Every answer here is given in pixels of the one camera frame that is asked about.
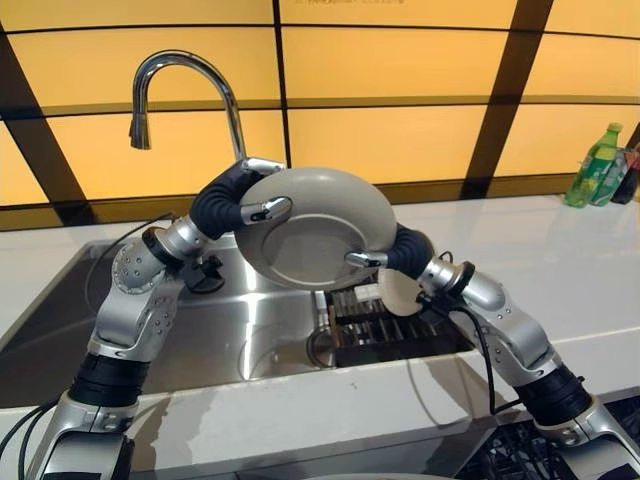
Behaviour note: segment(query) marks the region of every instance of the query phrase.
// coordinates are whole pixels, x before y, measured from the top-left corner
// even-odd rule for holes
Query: stainless steel sink
[[[322,294],[283,287],[244,261],[232,236],[217,242],[226,283],[183,291],[174,327],[144,385],[158,393],[317,370],[307,339],[319,326]],[[106,242],[85,245],[18,320],[0,352],[0,408],[41,404],[67,388],[85,352],[93,315],[83,297],[91,264]],[[106,296],[117,248],[100,262],[90,299]]]

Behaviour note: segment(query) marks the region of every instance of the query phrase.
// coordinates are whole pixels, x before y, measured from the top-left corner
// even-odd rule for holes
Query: faucet spout
[[[238,102],[233,95],[229,83],[209,62],[193,53],[181,50],[164,50],[154,53],[145,59],[138,67],[133,79],[133,118],[129,130],[131,146],[143,150],[149,150],[151,148],[147,120],[149,83],[158,70],[169,65],[191,67],[203,74],[215,85],[224,101],[224,107],[227,112],[227,121],[231,132],[231,143],[233,145],[235,159],[237,162],[245,160],[247,153],[244,146],[244,137],[242,136]]]

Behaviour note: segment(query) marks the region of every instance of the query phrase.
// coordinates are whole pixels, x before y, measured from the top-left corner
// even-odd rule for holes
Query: yellow wall panel
[[[241,113],[247,153],[284,161],[280,111]],[[50,118],[89,199],[196,193],[233,161],[224,112],[153,113],[151,150],[129,145],[130,115]]]
[[[524,94],[640,97],[640,42],[545,34]]]
[[[435,25],[509,28],[516,0],[280,0],[283,23]]]
[[[0,205],[46,203],[47,197],[4,122],[0,122]]]
[[[489,95],[506,33],[283,30],[291,98]]]
[[[485,108],[293,110],[292,164],[338,168],[372,183],[463,178]]]
[[[7,31],[181,23],[271,23],[271,0],[2,0]]]
[[[520,105],[496,175],[575,172],[610,122],[624,125],[624,146],[639,121],[638,106]]]
[[[546,29],[640,37],[640,2],[554,0]]]
[[[279,98],[274,35],[265,28],[147,28],[10,36],[41,106],[131,102],[136,68],[159,50],[193,52],[212,63],[238,99]],[[171,66],[151,83],[151,101],[219,98],[195,70]]]

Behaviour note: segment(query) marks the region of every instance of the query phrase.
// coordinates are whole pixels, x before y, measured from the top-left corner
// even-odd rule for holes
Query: kitchen counter
[[[576,210],[559,197],[534,196],[394,210],[438,251],[452,251],[455,263],[470,260],[499,279],[586,388],[607,401],[640,393],[638,207]],[[1,233],[0,345],[82,245],[131,226]],[[43,368],[50,361],[42,358]],[[480,355],[466,352],[143,396],[130,430],[134,469],[195,477],[463,432],[488,414],[484,378]],[[499,402],[515,398],[500,379],[496,388]],[[0,433],[26,411],[0,411]],[[505,415],[497,421],[514,418]],[[17,451],[14,440],[0,478],[15,475]]]

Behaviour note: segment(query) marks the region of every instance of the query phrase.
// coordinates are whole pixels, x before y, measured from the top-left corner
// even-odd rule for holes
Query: black dish rack
[[[471,343],[432,309],[409,317],[387,311],[380,299],[358,301],[354,289],[325,294],[336,367],[467,351]]]

